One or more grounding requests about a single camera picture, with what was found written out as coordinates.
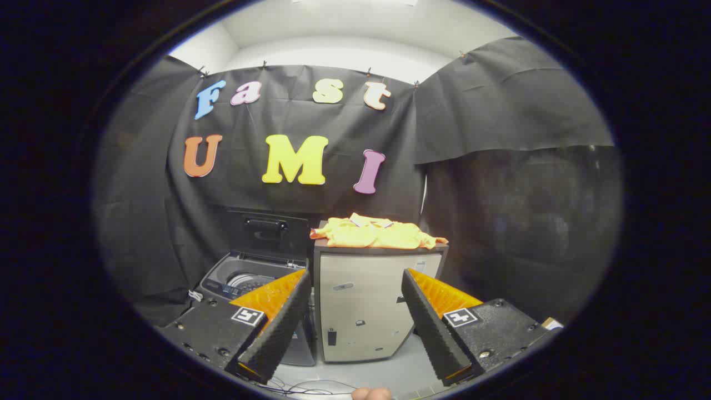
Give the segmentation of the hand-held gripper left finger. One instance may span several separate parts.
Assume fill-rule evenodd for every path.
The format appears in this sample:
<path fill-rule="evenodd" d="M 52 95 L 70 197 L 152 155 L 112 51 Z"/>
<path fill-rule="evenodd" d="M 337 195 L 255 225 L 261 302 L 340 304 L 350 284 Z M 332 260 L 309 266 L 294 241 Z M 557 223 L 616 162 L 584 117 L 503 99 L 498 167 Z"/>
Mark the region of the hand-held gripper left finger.
<path fill-rule="evenodd" d="M 159 332 L 213 370 L 267 384 L 305 316 L 311 292 L 309 271 L 296 270 L 231 301 L 212 306 L 204 301 Z"/>

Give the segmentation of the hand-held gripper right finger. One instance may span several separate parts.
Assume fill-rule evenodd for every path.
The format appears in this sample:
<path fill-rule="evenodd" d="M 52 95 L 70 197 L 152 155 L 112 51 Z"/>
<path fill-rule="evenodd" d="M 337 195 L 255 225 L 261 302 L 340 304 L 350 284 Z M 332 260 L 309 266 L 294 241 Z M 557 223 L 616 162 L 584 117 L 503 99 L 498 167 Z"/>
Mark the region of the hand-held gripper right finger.
<path fill-rule="evenodd" d="M 488 374 L 557 334 L 555 319 L 535 321 L 506 299 L 483 302 L 408 268 L 401 291 L 430 364 L 443 385 Z"/>

